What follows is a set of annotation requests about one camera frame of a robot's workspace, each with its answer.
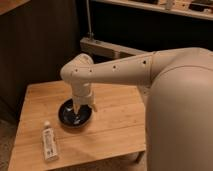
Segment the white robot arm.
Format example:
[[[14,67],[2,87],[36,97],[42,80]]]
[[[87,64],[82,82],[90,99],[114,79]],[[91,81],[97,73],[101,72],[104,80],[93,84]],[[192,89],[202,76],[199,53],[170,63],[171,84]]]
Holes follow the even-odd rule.
[[[75,110],[94,104],[93,83],[147,88],[147,171],[213,171],[213,51],[160,50],[98,64],[81,53],[60,75]]]

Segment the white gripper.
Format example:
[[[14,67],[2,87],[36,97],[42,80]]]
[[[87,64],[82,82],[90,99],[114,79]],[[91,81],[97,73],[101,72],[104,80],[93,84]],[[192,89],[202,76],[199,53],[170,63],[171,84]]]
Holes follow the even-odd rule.
[[[77,115],[81,105],[91,105],[94,112],[97,106],[94,102],[94,93],[90,83],[74,83],[72,87],[72,99],[75,104],[74,113]]]

